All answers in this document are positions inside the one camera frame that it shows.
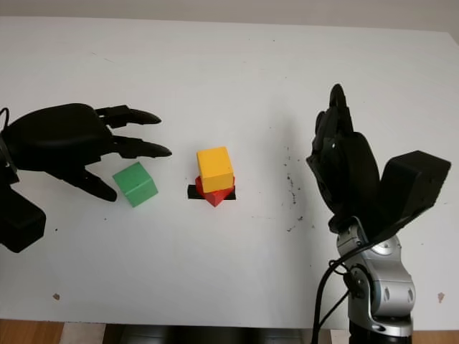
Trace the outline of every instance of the wooden floor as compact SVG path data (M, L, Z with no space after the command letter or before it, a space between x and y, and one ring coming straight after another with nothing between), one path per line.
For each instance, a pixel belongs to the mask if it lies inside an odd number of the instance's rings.
M0 344L59 344L62 322L0 320Z
M0 320L0 344L59 344L61 322ZM418 331L413 344L459 344L459 331Z

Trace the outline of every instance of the cube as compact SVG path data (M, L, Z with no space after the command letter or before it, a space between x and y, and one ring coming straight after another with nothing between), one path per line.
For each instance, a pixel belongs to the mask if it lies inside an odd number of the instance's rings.
M206 194L234 186L234 173L226 147L200 150L197 158L202 189Z
M196 178L196 191L200 194L206 201L208 201L213 206L218 206L227 196L232 193L235 189L233 185L231 188L226 188L225 190L218 190L209 193L205 193L202 189L201 177Z
M118 172L113 179L132 207L138 206L158 193L153 179L140 163L134 163Z

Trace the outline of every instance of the black base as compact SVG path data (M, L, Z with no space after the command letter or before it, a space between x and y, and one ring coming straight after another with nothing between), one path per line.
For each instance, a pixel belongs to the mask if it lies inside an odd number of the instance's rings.
M349 322L349 344L412 344L411 337L392 337L391 335L382 335L368 331L365 328Z

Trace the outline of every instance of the robotic hand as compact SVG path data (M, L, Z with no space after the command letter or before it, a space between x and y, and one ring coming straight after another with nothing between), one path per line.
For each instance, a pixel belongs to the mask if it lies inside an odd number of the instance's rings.
M312 344L331 314L320 321L323 289L339 265L347 271L349 342L411 343L415 287L395 234L435 204L451 164L417 150L389 160L380 180L366 138L354 131L340 85L331 91L329 109L317 117L306 160L333 212L328 225L338 234L341 255L318 287Z
M0 133L0 243L20 252L43 236L44 212L11 188L19 181L17 169L44 171L107 201L116 192L100 178L86 171L86 165L101 156L118 153L123 158L170 156L161 145L138 138L115 136L107 128L128 123L157 124L150 113L125 105L93 109L68 104L34 111L8 125Z

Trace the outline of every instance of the white table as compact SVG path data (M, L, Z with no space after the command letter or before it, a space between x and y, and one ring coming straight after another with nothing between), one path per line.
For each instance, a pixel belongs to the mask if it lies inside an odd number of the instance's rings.
M68 102L127 104L163 122L117 133L174 153L140 159L159 195L135 209L21 172L15 189L47 225L21 254L0 247L0 317L311 327L337 251L305 157L335 82L381 170L415 149L453 162L437 206L400 239L415 328L459 328L459 47L448 34L121 19L0 18L0 105L12 119ZM186 187L196 151L221 145L238 200L214 209ZM90 170L116 188L111 176L130 164L113 154ZM334 277L323 308L342 292ZM346 325L344 306L327 326Z

